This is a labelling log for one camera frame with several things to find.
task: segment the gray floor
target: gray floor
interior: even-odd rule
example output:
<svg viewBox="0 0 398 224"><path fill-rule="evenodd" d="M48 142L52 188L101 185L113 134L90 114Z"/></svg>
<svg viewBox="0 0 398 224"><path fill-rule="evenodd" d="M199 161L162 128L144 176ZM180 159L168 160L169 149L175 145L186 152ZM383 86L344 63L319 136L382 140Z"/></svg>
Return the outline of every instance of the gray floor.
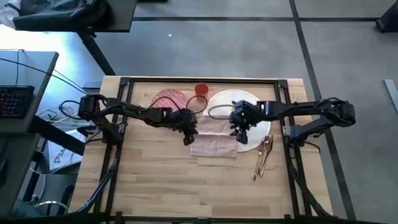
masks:
<svg viewBox="0 0 398 224"><path fill-rule="evenodd" d="M394 2L296 0L300 17L379 17ZM292 12L289 0L169 0L140 4L136 16L291 17ZM349 100L356 107L353 127L333 128L356 215L397 223L398 114L382 81L392 78L398 84L398 34L380 34L373 22L302 22L302 27L322 96ZM0 49L57 51L56 69L79 84L103 76L76 34L15 32L1 26L0 32ZM313 99L293 22L136 21L130 33L98 34L96 41L119 75L303 78ZM56 80L50 86L40 110L81 96ZM321 146L332 206L344 217L324 140ZM56 192L51 185L48 197Z"/></svg>

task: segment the white plate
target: white plate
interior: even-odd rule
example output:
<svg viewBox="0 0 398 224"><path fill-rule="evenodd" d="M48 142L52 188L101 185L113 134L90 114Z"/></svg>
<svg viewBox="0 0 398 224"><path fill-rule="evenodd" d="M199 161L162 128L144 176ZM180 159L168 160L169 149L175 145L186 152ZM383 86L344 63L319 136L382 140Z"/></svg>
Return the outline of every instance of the white plate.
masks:
<svg viewBox="0 0 398 224"><path fill-rule="evenodd" d="M214 95L208 102L206 110L203 115L208 115L208 109L217 105L232 105L232 101L238 102L240 100L246 100L249 103L256 105L259 99L253 94L242 91L242 90L225 90ZM226 115L229 116L233 110L233 107L221 107L211 111L211 115ZM239 144L238 152L246 152L251 149L258 147L264 140L264 137L269 134L271 123L268 121L262 121L257 124L257 127L251 127L248 131L248 143Z"/></svg>

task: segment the keyboard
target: keyboard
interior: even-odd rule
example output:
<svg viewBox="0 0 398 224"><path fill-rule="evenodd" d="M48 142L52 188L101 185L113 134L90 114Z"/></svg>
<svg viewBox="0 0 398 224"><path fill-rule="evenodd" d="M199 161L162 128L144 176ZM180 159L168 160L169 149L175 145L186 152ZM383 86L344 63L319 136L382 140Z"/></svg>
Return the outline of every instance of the keyboard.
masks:
<svg viewBox="0 0 398 224"><path fill-rule="evenodd" d="M0 119L24 118L34 90L33 86L0 85Z"/></svg>

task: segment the red plastic cup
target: red plastic cup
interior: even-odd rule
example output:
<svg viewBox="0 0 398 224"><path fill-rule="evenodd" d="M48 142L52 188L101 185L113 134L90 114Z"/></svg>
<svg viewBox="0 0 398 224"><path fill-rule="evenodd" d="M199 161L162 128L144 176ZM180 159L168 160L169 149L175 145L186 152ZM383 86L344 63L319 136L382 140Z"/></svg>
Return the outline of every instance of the red plastic cup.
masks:
<svg viewBox="0 0 398 224"><path fill-rule="evenodd" d="M209 86L206 83L198 83L195 85L195 94L198 96L204 96L207 99L207 93L209 92ZM197 97L198 101L204 101L202 97Z"/></svg>

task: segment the pink napkin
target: pink napkin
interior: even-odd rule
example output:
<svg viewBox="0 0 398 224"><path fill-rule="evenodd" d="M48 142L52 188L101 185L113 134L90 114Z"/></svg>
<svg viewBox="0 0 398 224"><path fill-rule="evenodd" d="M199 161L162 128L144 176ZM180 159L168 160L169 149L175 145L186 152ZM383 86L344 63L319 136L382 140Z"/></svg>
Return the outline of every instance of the pink napkin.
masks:
<svg viewBox="0 0 398 224"><path fill-rule="evenodd" d="M195 141L191 145L193 156L236 157L238 142L230 136L227 119L212 119L209 116L198 118Z"/></svg>

